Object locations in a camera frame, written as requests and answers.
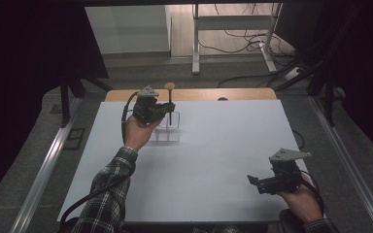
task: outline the hand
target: hand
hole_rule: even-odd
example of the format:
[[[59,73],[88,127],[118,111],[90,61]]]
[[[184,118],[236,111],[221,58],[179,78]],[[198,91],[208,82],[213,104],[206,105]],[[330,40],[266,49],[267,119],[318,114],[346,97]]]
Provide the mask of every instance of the hand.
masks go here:
[[[153,130],[160,124],[161,120],[144,125],[134,116],[130,116],[126,121],[125,145],[139,151],[151,137]]]
[[[305,175],[302,175],[302,178],[308,182]],[[277,194],[284,198],[291,211],[304,223],[323,218],[314,193],[305,185],[301,185],[294,192],[279,192]]]

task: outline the transparent cup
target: transparent cup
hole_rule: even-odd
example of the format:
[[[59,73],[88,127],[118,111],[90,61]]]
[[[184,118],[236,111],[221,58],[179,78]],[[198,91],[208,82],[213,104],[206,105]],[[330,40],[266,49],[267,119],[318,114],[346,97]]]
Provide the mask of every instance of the transparent cup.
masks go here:
[[[179,142],[180,141],[180,113],[166,114],[162,122],[153,131],[150,141]]]

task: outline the person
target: person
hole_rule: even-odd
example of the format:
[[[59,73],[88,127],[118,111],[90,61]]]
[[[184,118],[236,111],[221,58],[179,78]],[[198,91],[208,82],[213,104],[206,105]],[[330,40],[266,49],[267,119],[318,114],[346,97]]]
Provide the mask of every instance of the person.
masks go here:
[[[129,188],[129,177],[135,171],[138,151],[148,142],[160,121],[143,125],[134,116],[126,122],[125,143],[112,161],[93,179],[91,191],[116,181],[119,184],[87,201],[72,232],[122,232],[125,219],[125,198]],[[295,192],[278,193],[288,203],[291,211],[304,222],[308,233],[337,232],[335,226],[323,218],[314,194],[304,185]],[[240,232],[239,229],[216,232]]]

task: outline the plaid shirt sleeve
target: plaid shirt sleeve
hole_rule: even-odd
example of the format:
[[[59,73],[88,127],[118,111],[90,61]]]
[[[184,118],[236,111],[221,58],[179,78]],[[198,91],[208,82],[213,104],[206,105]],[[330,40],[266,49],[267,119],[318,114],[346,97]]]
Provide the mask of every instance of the plaid shirt sleeve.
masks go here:
[[[338,233],[337,228],[327,219],[321,219],[304,224],[307,233]]]
[[[120,148],[117,155],[93,179],[90,191],[113,183],[135,171],[138,153],[130,148]],[[86,202],[73,232],[119,232],[125,219],[125,198],[130,179],[124,179],[108,191]]]

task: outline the white tabletop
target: white tabletop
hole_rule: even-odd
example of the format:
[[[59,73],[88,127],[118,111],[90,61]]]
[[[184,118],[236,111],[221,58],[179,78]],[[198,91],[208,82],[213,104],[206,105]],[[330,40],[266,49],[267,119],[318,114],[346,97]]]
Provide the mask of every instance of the white tabletop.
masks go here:
[[[140,152],[126,199],[127,222],[277,221],[287,208],[258,194],[247,175],[274,175],[268,157],[298,150],[280,100],[180,101],[180,142],[149,142]],[[123,102],[98,111],[60,212],[87,195],[96,173],[123,145]],[[301,170],[305,164],[298,160]],[[78,216],[83,206],[69,217]]]

